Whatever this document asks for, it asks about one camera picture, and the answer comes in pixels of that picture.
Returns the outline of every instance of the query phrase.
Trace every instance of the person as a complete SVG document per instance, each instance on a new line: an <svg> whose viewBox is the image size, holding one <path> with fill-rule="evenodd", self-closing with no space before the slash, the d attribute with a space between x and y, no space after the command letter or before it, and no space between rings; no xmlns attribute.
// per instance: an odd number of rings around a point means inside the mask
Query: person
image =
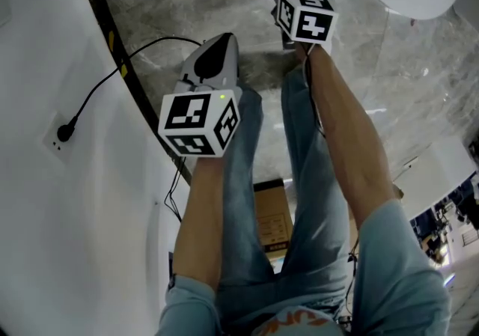
<svg viewBox="0 0 479 336"><path fill-rule="evenodd" d="M241 123L222 159L199 159L178 233L160 336L343 335L348 204L359 229L353 335L445 335L449 296L399 200L373 123L329 55L309 55L282 86L298 195L290 247L275 275L257 235L252 165L261 98L243 88Z"/></svg>

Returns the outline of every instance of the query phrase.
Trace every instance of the light blue shirt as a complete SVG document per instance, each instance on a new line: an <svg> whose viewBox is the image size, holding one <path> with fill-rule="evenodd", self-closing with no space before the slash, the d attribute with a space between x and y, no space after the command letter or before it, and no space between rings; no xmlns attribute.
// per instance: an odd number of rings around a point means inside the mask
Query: light blue shirt
<svg viewBox="0 0 479 336"><path fill-rule="evenodd" d="M442 275L432 269L398 201L371 214L359 231L359 262L353 298L353 335L446 335L450 299ZM279 302L233 323L245 326L275 314L252 335L343 335L301 297ZM215 293L206 284L177 276L166 295L158 336L216 336L222 330Z"/></svg>

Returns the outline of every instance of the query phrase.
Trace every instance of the forearm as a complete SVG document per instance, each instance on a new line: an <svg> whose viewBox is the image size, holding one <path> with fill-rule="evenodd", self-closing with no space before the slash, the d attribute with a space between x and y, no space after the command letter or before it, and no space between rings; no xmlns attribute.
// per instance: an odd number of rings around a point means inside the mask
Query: forearm
<svg viewBox="0 0 479 336"><path fill-rule="evenodd" d="M174 247L173 272L218 288L223 238L223 159L199 159Z"/></svg>
<svg viewBox="0 0 479 336"><path fill-rule="evenodd" d="M384 147L359 101L329 55L310 54L312 94L320 113L336 177L358 227L394 198Z"/></svg>

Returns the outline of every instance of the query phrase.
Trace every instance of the floor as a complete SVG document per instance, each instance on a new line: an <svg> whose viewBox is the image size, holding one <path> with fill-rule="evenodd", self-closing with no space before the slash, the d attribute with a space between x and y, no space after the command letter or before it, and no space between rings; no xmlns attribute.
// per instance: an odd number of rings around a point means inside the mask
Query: floor
<svg viewBox="0 0 479 336"><path fill-rule="evenodd" d="M108 0L128 52L150 40L178 35L207 40L232 31L238 38L241 79L263 97L264 122L254 180L290 178L280 85L296 64L281 50L270 15L273 0ZM377 0L335 0L339 13L332 57L370 114L391 172L443 135L465 142L479 128L479 34L453 10L427 21L390 12ZM163 42L135 60L153 107L171 92L184 58L195 47Z"/></svg>

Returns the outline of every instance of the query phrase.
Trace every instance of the cardboard box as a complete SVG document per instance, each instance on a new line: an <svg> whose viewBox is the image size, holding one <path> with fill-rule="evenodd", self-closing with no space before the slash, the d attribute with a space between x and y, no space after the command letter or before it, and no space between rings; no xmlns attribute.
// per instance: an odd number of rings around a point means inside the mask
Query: cardboard box
<svg viewBox="0 0 479 336"><path fill-rule="evenodd" d="M256 219L261 245L270 261L286 256L293 222L282 179L254 185Z"/></svg>

